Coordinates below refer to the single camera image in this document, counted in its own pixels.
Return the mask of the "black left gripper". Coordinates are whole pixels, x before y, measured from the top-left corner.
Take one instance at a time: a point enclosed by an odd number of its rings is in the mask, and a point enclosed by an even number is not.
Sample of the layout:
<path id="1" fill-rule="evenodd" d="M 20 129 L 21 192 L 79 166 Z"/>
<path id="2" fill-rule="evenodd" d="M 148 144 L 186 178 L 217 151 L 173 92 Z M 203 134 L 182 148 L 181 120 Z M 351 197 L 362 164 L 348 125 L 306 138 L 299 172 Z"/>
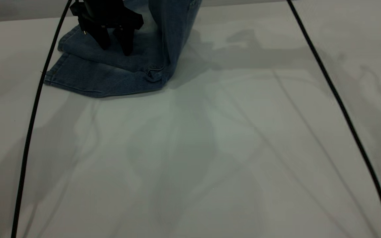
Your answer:
<path id="1" fill-rule="evenodd" d="M 91 27 L 90 35 L 103 50 L 111 45 L 107 28 L 115 28 L 112 33 L 124 55 L 129 56 L 133 52 L 134 31 L 139 30 L 144 21 L 142 15 L 126 8 L 122 0 L 76 0 L 70 11 L 78 18 L 82 30 Z"/>

